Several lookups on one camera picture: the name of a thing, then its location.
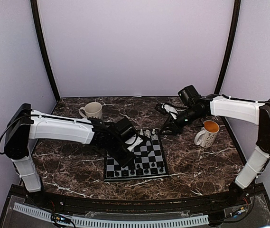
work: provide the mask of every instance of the chess board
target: chess board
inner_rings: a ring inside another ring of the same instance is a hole
[[[158,130],[150,130],[150,141],[136,146],[132,152],[137,155],[133,162],[122,168],[114,158],[104,159],[104,181],[129,181],[168,177],[167,161],[163,152]]]

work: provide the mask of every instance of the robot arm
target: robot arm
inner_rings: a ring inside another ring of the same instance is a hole
[[[206,115],[235,118],[259,126],[256,147],[229,187],[232,194],[240,195],[270,158],[270,100],[259,103],[219,95],[202,97],[192,85],[185,87],[178,94],[188,108],[180,112],[176,118],[169,116],[160,130],[161,134],[181,134],[184,126]]]
[[[122,167],[134,159],[131,150],[143,142],[127,118],[117,123],[74,119],[41,113],[23,104],[8,124],[4,153],[11,158],[29,192],[41,191],[42,183],[28,151],[28,140],[42,138],[98,146]]]

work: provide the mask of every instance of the mug with text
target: mug with text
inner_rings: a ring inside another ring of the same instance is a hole
[[[79,109],[79,114],[83,118],[92,117],[102,119],[102,104],[100,104],[99,102],[88,103],[85,107],[81,107]]]
[[[215,138],[219,132],[219,125],[211,120],[204,121],[203,124],[204,127],[196,135],[194,143],[195,145],[208,148],[212,146],[213,142],[215,141]]]

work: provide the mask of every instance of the black pole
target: black pole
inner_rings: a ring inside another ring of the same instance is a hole
[[[229,64],[229,60],[230,60],[230,56],[231,56],[231,52],[233,48],[236,28],[237,28],[237,22],[238,22],[239,11],[240,11],[240,3],[241,3],[241,0],[235,0],[234,2],[234,9],[233,9],[229,38],[226,44],[225,54],[224,54],[224,58],[223,58],[223,62],[222,62],[222,66],[221,66],[221,70],[220,70],[220,74],[218,77],[214,94],[220,93],[220,90],[224,81],[224,76],[228,68],[228,64]]]
[[[48,54],[46,51],[46,46],[45,46],[44,37],[43,37],[43,33],[42,33],[42,27],[41,27],[41,22],[40,22],[37,0],[30,0],[30,3],[31,3],[32,16],[34,18],[37,38],[38,38],[45,70],[47,73],[47,77],[48,77],[51,89],[53,90],[53,94],[55,96],[55,99],[58,102],[60,100],[60,94],[59,94],[58,88],[56,86],[55,78],[54,78],[53,72],[51,70],[50,62],[48,59]]]

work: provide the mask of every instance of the lavender wall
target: lavender wall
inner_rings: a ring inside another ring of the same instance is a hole
[[[248,99],[270,98],[270,1],[242,2],[233,53],[222,93]],[[248,158],[257,141],[257,127],[229,120]],[[261,175],[270,197],[270,164]]]
[[[39,0],[62,97],[212,93],[233,0]]]
[[[55,105],[28,0],[0,0],[0,135],[22,103],[50,112]],[[10,159],[0,156],[0,213],[19,178]]]

